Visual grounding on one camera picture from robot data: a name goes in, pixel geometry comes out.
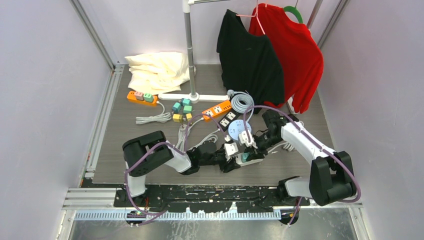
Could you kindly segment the white usb power strip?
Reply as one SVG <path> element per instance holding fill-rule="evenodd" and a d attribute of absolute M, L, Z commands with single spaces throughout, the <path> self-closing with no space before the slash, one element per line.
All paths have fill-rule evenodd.
<path fill-rule="evenodd" d="M 256 164 L 256 163 L 260 163 L 260 162 L 262 162 L 264 160 L 264 159 L 248 160 L 247 162 L 244 162 L 243 163 L 241 161 L 241 155 L 242 155 L 242 153 L 240 153 L 240 154 L 238 154 L 238 155 L 235 156 L 235 162 L 237 164 L 239 164 L 241 167 L 252 165 L 252 164 Z"/>

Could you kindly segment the round blue power strip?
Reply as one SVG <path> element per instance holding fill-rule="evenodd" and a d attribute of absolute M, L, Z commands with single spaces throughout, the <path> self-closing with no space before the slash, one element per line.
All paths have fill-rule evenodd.
<path fill-rule="evenodd" d="M 244 130 L 245 130 L 244 121 L 242 119 L 237 119 L 232 121 L 228 125 L 227 132 L 233 141 L 238 142 L 239 134 L 242 133 Z"/>

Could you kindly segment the black power strip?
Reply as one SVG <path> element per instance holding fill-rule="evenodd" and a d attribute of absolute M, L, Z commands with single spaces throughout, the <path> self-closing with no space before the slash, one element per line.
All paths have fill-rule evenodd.
<path fill-rule="evenodd" d="M 218 123 L 222 130 L 226 132 L 229 129 L 230 124 L 237 120 L 241 115 L 241 113 L 232 109 L 229 112 L 225 113 L 223 117 L 218 121 Z"/>

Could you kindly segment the yellow usb charger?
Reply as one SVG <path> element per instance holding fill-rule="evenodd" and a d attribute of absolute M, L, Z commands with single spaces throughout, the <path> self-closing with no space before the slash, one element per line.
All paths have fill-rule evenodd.
<path fill-rule="evenodd" d="M 172 115 L 172 120 L 176 123 L 183 123 L 184 122 L 184 116 L 178 113 L 175 113 Z"/>

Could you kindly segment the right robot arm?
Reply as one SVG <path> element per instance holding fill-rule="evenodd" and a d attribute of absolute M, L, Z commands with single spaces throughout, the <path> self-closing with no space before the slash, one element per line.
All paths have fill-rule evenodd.
<path fill-rule="evenodd" d="M 354 203 L 361 198 L 361 188 L 347 152 L 337 152 L 320 142 L 294 115 L 269 106 L 264 109 L 262 117 L 268 128 L 265 135 L 254 136 L 244 121 L 240 142 L 248 148 L 266 151 L 285 141 L 310 165 L 308 178 L 293 176 L 278 182 L 276 194 L 281 204 L 288 206 L 297 198 L 306 198 L 326 206 L 334 202 Z"/>

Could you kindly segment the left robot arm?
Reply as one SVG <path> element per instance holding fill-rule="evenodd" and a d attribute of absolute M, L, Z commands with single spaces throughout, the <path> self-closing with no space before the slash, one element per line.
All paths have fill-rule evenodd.
<path fill-rule="evenodd" d="M 232 139 L 220 148 L 213 141 L 206 140 L 187 151 L 181 151 L 166 139 L 161 130 L 126 141 L 122 151 L 126 166 L 126 200 L 135 207 L 146 200 L 146 175 L 162 165 L 182 175 L 191 175 L 198 172 L 201 166 L 214 165 L 228 173 L 240 168 L 242 163 L 242 154 Z"/>

